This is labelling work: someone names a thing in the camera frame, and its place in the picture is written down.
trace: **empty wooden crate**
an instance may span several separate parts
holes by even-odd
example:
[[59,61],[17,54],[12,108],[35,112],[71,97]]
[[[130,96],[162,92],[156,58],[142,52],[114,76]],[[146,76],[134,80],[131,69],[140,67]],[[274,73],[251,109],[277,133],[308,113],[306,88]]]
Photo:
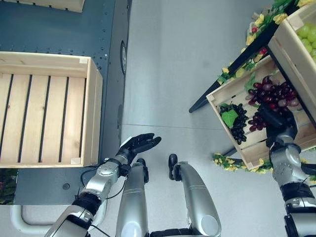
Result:
[[[261,131],[257,130],[255,132],[250,132],[249,128],[251,125],[247,123],[247,126],[243,129],[247,140],[246,142],[242,142],[238,145],[233,138],[230,129],[225,125],[220,116],[220,105],[223,103],[233,103],[239,105],[241,103],[243,108],[247,110],[246,116],[249,117],[250,120],[254,116],[254,113],[257,112],[257,108],[249,105],[248,101],[245,100],[248,93],[244,86],[249,81],[252,73],[255,73],[257,82],[261,82],[263,77],[271,74],[274,74],[273,78],[275,81],[279,81],[280,83],[285,81],[274,61],[270,56],[268,56],[260,61],[252,72],[248,72],[241,78],[231,80],[207,96],[209,103],[220,119],[224,129],[227,131],[237,151],[241,154],[242,160],[248,169],[258,167],[260,158],[269,157],[269,148],[266,146],[266,129],[264,128]],[[299,131],[294,142],[299,145],[302,150],[307,150],[316,146],[316,129],[302,106],[298,105],[296,107],[288,108],[293,112],[299,127]]]
[[96,164],[101,97],[90,57],[0,52],[0,167]]

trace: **white pipe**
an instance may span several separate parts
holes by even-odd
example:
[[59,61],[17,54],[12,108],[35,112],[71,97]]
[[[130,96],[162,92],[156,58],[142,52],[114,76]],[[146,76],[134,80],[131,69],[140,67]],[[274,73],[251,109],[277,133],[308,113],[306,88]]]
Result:
[[[13,226],[20,232],[29,235],[44,235],[52,227],[51,225],[30,225],[27,224],[22,218],[22,208],[21,205],[11,206],[11,222]],[[107,200],[105,200],[99,207],[98,212],[94,216],[93,225],[98,226],[104,219],[105,213],[107,211]]]

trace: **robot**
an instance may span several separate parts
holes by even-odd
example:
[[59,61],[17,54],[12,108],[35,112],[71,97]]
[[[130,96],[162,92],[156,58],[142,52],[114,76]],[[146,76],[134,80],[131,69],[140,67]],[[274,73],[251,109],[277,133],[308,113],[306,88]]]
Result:
[[[294,116],[287,112],[280,117],[262,104],[261,116],[269,122],[266,144],[270,148],[273,178],[277,181],[285,202],[285,229],[289,237],[316,236],[316,199],[304,182],[307,175],[300,161],[301,149],[293,143],[297,135]],[[89,237],[88,229],[111,186],[119,177],[127,177],[121,197],[116,237],[169,237],[221,235],[221,223],[207,187],[187,162],[169,156],[169,178],[181,181],[191,220],[187,229],[172,229],[149,233],[144,185],[148,169],[143,159],[132,161],[138,153],[147,151],[161,141],[153,133],[133,137],[119,149],[115,158],[106,159],[80,195],[58,218],[46,237]]]

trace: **floor seam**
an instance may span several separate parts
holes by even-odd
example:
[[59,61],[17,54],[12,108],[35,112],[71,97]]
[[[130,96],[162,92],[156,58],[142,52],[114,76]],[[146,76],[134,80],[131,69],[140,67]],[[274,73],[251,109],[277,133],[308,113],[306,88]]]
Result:
[[184,129],[203,129],[203,130],[224,130],[223,128],[204,128],[204,127],[177,127],[177,126],[160,126],[160,125],[147,125],[147,124],[130,124],[130,123],[122,123],[122,125],[131,125],[131,126],[147,126],[147,127],[167,127],[167,128],[184,128]]

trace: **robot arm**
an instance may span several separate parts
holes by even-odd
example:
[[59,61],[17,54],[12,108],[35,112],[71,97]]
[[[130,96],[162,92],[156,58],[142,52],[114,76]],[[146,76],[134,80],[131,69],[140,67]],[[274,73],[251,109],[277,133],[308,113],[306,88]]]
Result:
[[115,158],[100,165],[78,198],[58,218],[45,237],[88,237],[93,217],[120,176],[127,176],[130,164],[138,153],[147,151],[161,141],[153,133],[131,138],[121,146]]
[[289,237],[316,236],[316,199],[304,182],[307,175],[301,168],[299,146],[294,144],[296,121],[291,112],[280,117],[265,105],[259,112],[268,121],[267,146],[277,181],[285,202],[285,228]]

